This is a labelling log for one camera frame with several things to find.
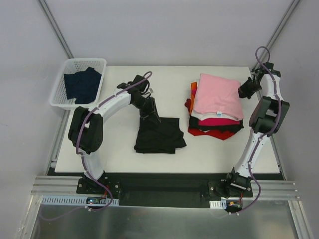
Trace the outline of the pink t shirt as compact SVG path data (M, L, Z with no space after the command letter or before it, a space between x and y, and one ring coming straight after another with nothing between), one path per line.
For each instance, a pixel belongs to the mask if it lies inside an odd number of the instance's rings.
M241 83L202 73L197 81L194 110L200 114L222 112L242 120L244 118L238 88Z

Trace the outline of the magenta t shirt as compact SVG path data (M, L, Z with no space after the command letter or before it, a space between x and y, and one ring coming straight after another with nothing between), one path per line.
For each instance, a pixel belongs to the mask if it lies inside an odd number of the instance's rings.
M207 118L199 120L201 126L219 126L219 125L233 125L239 124L239 121L227 118Z

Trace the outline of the red t shirt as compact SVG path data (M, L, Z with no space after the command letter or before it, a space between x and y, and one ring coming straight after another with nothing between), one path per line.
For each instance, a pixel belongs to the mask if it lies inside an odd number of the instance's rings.
M199 129L190 128L189 126L187 131L193 136L211 136L220 140L226 140L235 134L233 132L229 132L229 131L221 132L219 130L201 131Z

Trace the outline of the white plastic laundry basket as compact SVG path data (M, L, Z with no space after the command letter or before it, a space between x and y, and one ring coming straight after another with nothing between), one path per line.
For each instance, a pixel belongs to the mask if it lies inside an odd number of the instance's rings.
M49 103L53 107L60 107L64 110L74 110L78 106L89 108L92 105L96 105L99 100L100 91L103 85L107 61L103 58L72 58L66 60L60 67L60 70L56 76L50 97ZM74 74L80 71L85 71L88 67L94 68L101 74L101 79L97 94L94 101L89 104L76 104L75 98L67 99L64 74Z

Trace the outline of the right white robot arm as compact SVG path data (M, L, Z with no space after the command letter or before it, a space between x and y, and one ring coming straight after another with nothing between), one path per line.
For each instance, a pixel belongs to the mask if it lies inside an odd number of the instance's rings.
M224 182L225 198L240 197L248 191L262 147L285 119L290 104L281 95L280 79L280 71L274 70L273 63L266 62L238 89L240 98L249 99L257 91L262 96L249 119L251 130L243 154Z

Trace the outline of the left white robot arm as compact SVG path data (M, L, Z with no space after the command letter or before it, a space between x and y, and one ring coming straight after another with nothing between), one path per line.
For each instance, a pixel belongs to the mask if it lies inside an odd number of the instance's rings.
M152 72L136 75L133 81L121 83L108 98L91 108L77 107L73 113L68 139L81 157L88 188L99 194L105 190L104 170L98 153L104 139L104 123L122 108L133 105L140 119L151 125L160 124L155 99L151 96L149 78Z

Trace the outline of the navy blue t shirt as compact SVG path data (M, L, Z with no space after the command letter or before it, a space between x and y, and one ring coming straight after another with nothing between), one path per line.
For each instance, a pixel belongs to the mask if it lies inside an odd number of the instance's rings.
M64 74L66 97L75 99L75 104L89 104L95 101L102 75L94 68L74 74Z

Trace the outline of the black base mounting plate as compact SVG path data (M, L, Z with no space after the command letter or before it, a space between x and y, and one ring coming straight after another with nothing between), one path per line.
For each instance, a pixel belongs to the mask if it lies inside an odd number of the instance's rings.
M104 173L97 182L83 175L78 194L118 199L121 206L208 208L221 197L253 196L252 187L230 189L225 173Z

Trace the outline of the aluminium frame rail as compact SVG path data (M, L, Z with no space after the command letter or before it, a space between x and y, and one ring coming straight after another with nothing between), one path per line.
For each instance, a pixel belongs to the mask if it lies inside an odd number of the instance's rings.
M31 195L75 195L79 176L37 176ZM284 180L259 180L261 200L301 200L295 182Z

